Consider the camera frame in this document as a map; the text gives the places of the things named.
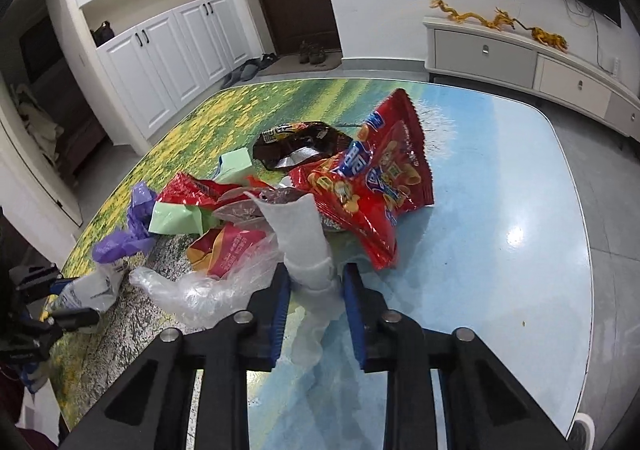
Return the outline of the purple plastic bag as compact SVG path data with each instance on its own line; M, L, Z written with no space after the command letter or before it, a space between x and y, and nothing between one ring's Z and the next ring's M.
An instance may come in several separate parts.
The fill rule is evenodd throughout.
M144 181L131 190L126 210L125 228L116 228L92 249L92 260L99 265L115 262L137 254L147 255L156 240L149 231L156 193Z

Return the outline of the light green paper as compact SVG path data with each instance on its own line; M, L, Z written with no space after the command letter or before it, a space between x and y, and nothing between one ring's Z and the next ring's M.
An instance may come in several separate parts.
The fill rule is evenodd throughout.
M213 180L218 183L244 184L254 175L253 159L246 147L224 153L218 158ZM155 200L149 231L159 235L204 234L216 228L214 211L195 206L158 203Z

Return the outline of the brown door mat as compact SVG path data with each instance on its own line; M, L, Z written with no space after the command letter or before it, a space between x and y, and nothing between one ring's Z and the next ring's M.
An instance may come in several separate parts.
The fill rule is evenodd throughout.
M327 72L336 69L342 64L342 52L340 50L329 51L326 58L319 64L300 63L295 54L280 56L278 61L258 72L259 76L276 76L284 74L300 74L301 72Z

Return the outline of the clear plastic bag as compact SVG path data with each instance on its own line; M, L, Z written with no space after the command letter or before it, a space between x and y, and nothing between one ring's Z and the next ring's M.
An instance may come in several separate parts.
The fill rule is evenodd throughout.
M229 314L244 309L254 292L268 287L282 260L276 235L270 233L244 251L225 279L216 280L203 271L191 271L173 281L140 267L130 273L129 282L181 324L190 329L209 329Z

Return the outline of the dark brown snack wrapper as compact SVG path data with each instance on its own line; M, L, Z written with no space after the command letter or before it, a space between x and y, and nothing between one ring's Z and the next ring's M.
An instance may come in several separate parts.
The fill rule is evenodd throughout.
M267 170L288 171L332 157L351 143L345 132L323 121L297 121L260 132L252 155Z

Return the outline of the pair of brown shoes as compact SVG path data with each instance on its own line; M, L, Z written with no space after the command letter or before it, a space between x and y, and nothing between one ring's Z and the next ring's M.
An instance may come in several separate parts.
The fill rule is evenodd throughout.
M299 47L298 61L303 65L320 65L326 61L326 50L319 43L303 41Z

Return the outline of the white shoe cabinet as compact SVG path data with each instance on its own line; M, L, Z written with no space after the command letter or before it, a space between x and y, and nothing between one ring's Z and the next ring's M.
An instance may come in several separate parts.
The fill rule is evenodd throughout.
M264 51L247 0L65 2L113 141L138 151Z

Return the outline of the red yellow snack packet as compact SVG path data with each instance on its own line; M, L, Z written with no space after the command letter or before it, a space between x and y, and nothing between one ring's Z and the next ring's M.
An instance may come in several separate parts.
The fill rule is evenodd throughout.
M244 253L267 236L262 230L245 230L226 223L200 236L186 249L186 258L194 271L222 280Z

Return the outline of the crumpled red wrapper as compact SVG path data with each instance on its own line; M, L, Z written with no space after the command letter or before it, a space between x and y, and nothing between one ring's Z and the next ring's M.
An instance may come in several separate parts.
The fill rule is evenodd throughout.
M156 201L216 210L224 205L245 201L246 193L258 196L262 190L272 190L272 186L254 176L245 177L244 184L237 184L218 183L196 179L189 173L176 173L157 195Z

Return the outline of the grey slippers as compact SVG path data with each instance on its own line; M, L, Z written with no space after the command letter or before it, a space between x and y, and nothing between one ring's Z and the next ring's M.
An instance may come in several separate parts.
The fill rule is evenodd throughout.
M258 72L276 63L279 57L275 53L266 53L261 58L250 58L241 66L233 69L222 80L221 89L228 89L240 81L252 80Z

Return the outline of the large red snack bag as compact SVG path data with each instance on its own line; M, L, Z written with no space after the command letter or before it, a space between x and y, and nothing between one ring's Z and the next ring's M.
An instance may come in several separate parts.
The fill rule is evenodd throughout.
M435 202L418 113L397 89L363 121L340 153L290 171L320 213L354 233L376 269L397 261L398 218Z

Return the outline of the golden dragon ornament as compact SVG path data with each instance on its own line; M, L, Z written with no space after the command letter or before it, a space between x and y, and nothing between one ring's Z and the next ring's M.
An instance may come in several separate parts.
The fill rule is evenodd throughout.
M503 27L510 27L511 29L515 29L515 26L521 27L525 32L529 32L530 36L533 40L538 43L544 44L545 46L550 46L555 50L559 50L561 52L566 53L568 51L568 43L566 39L559 34L555 34L554 32L547 32L541 27L525 26L522 22L520 22L517 18L509 15L508 12L503 11L502 9L495 8L495 16L492 20L488 20L484 16L474 12L463 12L459 13L452 6L448 6L448 4L444 0L431 0L430 1L431 9L440 9L442 12L447 14L448 20L452 20L455 23L462 24L467 20L477 20L480 25L502 31Z

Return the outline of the white printed plastic bag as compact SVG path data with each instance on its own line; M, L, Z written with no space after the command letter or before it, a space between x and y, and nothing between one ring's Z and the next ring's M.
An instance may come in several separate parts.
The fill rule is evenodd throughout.
M122 280L130 271L127 260L96 265L82 277L58 279L50 287L50 297L43 306L41 320L59 310L91 308L98 314L105 313L116 303Z

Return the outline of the white TV cabinet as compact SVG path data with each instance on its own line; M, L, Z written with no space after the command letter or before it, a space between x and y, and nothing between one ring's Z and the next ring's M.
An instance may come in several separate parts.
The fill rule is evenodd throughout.
M639 139L639 98L623 84L572 54L486 27L427 17L425 69L558 103Z

